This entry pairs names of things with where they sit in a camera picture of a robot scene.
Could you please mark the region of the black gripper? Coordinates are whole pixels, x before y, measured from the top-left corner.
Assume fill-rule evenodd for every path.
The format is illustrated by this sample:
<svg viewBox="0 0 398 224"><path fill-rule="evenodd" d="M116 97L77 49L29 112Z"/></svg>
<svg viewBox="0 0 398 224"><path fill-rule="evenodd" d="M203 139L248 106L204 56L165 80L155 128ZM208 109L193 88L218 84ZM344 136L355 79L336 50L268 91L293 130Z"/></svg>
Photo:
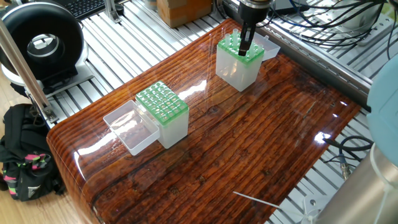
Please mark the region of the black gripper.
<svg viewBox="0 0 398 224"><path fill-rule="evenodd" d="M240 55L246 55L246 52L251 48L252 40L256 31L255 25L258 22L262 22L267 17L269 8L270 7L258 9L246 5L240 5L240 17L244 24L241 31Z"/></svg>

